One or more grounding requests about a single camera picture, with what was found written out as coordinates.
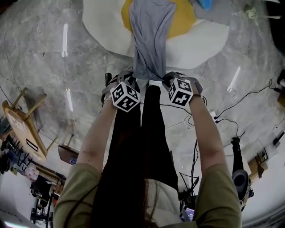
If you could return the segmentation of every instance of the gray cloth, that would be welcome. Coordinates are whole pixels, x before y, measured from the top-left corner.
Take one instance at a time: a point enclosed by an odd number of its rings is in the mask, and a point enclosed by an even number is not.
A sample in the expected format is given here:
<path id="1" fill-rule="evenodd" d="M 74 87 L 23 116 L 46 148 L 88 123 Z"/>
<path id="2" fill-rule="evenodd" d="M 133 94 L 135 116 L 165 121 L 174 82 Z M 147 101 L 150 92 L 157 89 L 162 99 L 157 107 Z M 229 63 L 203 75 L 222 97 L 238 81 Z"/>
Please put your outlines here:
<path id="1" fill-rule="evenodd" d="M 134 0 L 130 22 L 134 32 L 133 77 L 162 81 L 166 74 L 166 37 L 176 4 L 168 0 Z"/>

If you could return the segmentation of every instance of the black pants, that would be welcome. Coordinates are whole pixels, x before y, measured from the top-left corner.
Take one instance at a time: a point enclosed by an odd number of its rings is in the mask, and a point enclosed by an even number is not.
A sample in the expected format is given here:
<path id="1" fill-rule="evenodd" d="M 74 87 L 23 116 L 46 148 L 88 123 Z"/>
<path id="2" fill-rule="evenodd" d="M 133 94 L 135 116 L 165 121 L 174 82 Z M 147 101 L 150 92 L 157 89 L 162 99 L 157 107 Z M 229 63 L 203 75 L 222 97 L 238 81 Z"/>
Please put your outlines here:
<path id="1" fill-rule="evenodd" d="M 142 126 L 150 132 L 151 150 L 149 168 L 145 178 L 160 181 L 178 190 L 178 178 L 165 138 L 165 126 L 159 100 L 160 88 L 151 85 L 146 91 L 142 114 Z M 141 110 L 139 104 L 128 113 L 118 109 L 108 160 L 116 150 L 121 135 L 140 126 Z"/>

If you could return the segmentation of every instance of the light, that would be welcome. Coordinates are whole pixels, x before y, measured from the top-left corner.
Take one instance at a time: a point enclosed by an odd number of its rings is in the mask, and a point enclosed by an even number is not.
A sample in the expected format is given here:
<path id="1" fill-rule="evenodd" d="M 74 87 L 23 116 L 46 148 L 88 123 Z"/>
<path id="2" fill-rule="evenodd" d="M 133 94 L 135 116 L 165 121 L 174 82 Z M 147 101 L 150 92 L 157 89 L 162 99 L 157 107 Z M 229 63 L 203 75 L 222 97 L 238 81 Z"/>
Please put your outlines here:
<path id="1" fill-rule="evenodd" d="M 27 226 L 16 225 L 14 223 L 5 222 L 5 225 L 11 228 L 28 228 Z"/>
<path id="2" fill-rule="evenodd" d="M 70 89 L 66 89 L 66 95 L 67 95 L 67 101 L 68 101 L 69 109 L 70 109 L 70 111 L 73 112 L 73 106 L 72 106 L 72 101 L 71 101 Z"/>
<path id="3" fill-rule="evenodd" d="M 64 24 L 63 26 L 63 36 L 62 36 L 62 57 L 67 56 L 67 32 L 68 32 L 68 24 Z"/>
<path id="4" fill-rule="evenodd" d="M 237 77 L 239 76 L 239 74 L 240 74 L 240 66 L 237 68 L 236 73 L 235 73 L 235 76 L 233 76 L 232 82 L 231 82 L 230 86 L 228 87 L 227 91 L 229 91 L 229 92 L 232 91 L 232 87 L 233 87 L 233 85 L 235 84 L 235 82 L 236 82 Z"/>

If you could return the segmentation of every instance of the chair leg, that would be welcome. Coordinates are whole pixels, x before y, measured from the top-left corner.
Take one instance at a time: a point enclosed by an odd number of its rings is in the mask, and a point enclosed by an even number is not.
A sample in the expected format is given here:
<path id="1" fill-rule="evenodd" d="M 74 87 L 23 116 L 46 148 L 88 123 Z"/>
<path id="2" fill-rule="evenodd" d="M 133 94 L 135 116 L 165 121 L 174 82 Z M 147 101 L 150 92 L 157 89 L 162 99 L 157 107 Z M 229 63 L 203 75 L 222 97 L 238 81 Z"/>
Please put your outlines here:
<path id="1" fill-rule="evenodd" d="M 55 141 L 57 140 L 57 137 L 54 138 L 54 140 L 52 141 L 52 143 L 49 145 L 49 147 L 46 149 L 47 151 L 49 151 L 49 149 L 52 147 L 52 145 L 55 143 Z"/>
<path id="2" fill-rule="evenodd" d="M 68 141 L 68 144 L 67 144 L 68 147 L 69 147 L 69 145 L 70 145 L 70 142 L 71 142 L 73 136 L 74 136 L 74 134 L 71 135 L 71 137 L 70 137 L 70 139 L 69 139 L 69 141 Z"/>
<path id="3" fill-rule="evenodd" d="M 33 113 L 33 111 L 44 101 L 46 98 L 46 94 L 43 95 L 40 100 L 28 111 L 28 113 L 25 115 L 24 121 Z"/>
<path id="4" fill-rule="evenodd" d="M 27 88 L 24 88 L 24 89 L 22 90 L 22 92 L 19 94 L 19 96 L 17 97 L 17 99 L 15 100 L 15 102 L 14 102 L 13 105 L 12 105 L 12 109 L 15 108 L 15 106 L 16 106 L 16 104 L 18 103 L 19 99 L 21 98 L 21 96 L 24 95 L 24 93 L 26 92 L 26 90 L 27 90 Z"/>

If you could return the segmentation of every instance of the white wall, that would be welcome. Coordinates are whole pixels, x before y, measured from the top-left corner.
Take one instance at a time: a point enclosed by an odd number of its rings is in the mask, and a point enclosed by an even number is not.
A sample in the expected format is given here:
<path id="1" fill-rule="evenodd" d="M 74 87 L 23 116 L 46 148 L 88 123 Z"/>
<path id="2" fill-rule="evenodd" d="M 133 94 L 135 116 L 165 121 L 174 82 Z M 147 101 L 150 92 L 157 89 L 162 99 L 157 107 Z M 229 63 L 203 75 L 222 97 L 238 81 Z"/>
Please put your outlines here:
<path id="1" fill-rule="evenodd" d="M 9 205 L 30 220 L 31 208 L 34 204 L 34 197 L 30 191 L 31 181 L 20 174 L 14 175 L 11 171 L 1 175 L 1 179 L 1 206 Z"/>
<path id="2" fill-rule="evenodd" d="M 243 222 L 267 215 L 285 203 L 285 135 L 276 149 L 266 147 L 269 154 L 268 170 L 261 179 L 254 179 L 252 188 L 254 197 L 250 198 L 243 211 Z"/>

